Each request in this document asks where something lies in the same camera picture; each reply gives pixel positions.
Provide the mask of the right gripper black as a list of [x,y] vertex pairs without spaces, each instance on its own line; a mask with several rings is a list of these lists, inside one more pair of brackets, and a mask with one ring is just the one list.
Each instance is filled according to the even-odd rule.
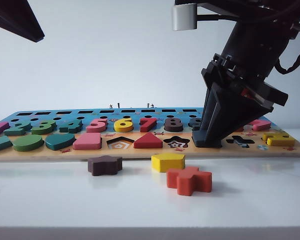
[[207,141],[225,138],[247,123],[284,106],[288,94],[265,83],[278,58],[253,54],[215,54],[202,70],[207,91],[201,130]]

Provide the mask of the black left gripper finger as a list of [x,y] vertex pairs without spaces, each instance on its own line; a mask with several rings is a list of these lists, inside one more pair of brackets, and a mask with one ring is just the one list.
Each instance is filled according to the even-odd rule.
[[43,39],[43,31],[32,11],[12,15],[0,13],[0,28],[35,43]]
[[26,0],[0,0],[0,28],[28,40],[43,40],[45,37]]

